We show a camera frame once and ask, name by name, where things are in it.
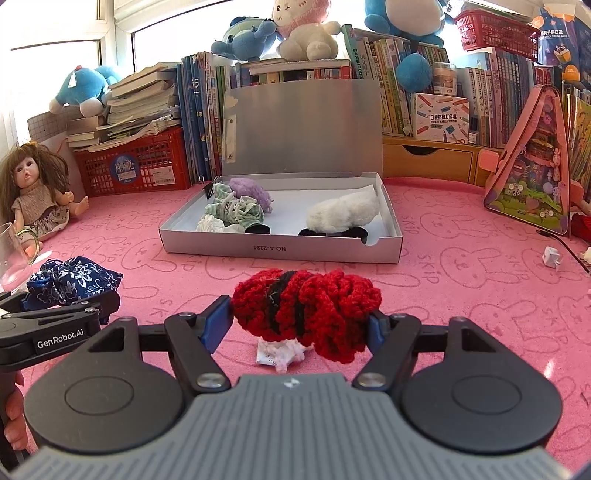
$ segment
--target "open box lid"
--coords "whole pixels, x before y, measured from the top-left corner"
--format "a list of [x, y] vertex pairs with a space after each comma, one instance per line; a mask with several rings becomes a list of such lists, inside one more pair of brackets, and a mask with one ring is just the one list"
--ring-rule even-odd
[[301, 80], [227, 90], [222, 174], [382, 174], [376, 80]]

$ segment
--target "pink cartoon bag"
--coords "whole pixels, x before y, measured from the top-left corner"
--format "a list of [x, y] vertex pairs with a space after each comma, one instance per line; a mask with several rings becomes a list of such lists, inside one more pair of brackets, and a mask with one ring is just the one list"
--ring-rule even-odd
[[484, 206], [544, 230], [569, 231], [570, 176], [566, 130], [558, 90], [533, 88], [500, 158], [482, 150]]

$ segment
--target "pink plush toy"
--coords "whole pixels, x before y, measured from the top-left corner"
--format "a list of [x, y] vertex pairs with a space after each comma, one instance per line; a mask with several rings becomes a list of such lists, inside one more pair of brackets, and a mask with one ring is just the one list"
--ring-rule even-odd
[[287, 61], [335, 59], [339, 47], [334, 35], [338, 22], [322, 22], [328, 17], [330, 0], [275, 0], [273, 21], [285, 40], [277, 53]]
[[287, 39], [296, 27], [322, 23], [329, 16], [329, 10], [330, 0], [275, 0], [273, 21], [279, 35]]

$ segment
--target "white paper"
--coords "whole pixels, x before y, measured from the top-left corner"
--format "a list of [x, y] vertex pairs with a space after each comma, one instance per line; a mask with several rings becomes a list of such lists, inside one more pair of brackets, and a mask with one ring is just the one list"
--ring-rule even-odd
[[172, 166], [150, 169], [154, 185], [173, 185], [176, 183]]

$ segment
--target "metal screw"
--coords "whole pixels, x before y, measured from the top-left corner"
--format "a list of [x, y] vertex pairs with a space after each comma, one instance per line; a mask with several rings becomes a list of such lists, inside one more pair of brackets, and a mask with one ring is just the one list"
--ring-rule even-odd
[[379, 388], [386, 384], [386, 377], [382, 374], [369, 372], [361, 374], [357, 379], [357, 383], [365, 388]]
[[226, 379], [222, 374], [213, 372], [201, 374], [197, 378], [197, 385], [201, 388], [220, 388], [225, 382]]

